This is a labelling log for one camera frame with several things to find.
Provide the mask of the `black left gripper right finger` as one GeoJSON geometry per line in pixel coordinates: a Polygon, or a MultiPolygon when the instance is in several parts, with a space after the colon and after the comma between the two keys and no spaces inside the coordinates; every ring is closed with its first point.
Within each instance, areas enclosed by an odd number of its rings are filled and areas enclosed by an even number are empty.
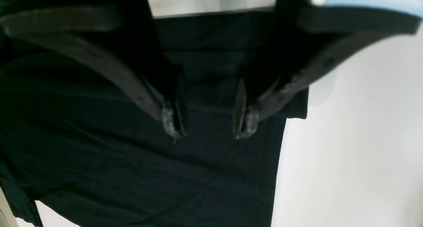
{"type": "Polygon", "coordinates": [[[263,49],[240,70],[234,138],[254,135],[277,114],[305,119],[309,86],[355,53],[395,35],[414,34],[420,17],[384,9],[276,9],[263,49]]]}

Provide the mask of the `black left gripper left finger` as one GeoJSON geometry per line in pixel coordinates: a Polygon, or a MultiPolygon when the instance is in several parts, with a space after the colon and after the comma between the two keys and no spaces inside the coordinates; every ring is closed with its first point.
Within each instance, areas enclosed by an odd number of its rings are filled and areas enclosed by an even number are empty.
{"type": "Polygon", "coordinates": [[[7,36],[39,45],[89,67],[117,86],[174,138],[186,136],[181,69],[158,54],[152,66],[129,65],[77,32],[113,32],[124,18],[115,6],[32,9],[1,17],[7,36]]]}

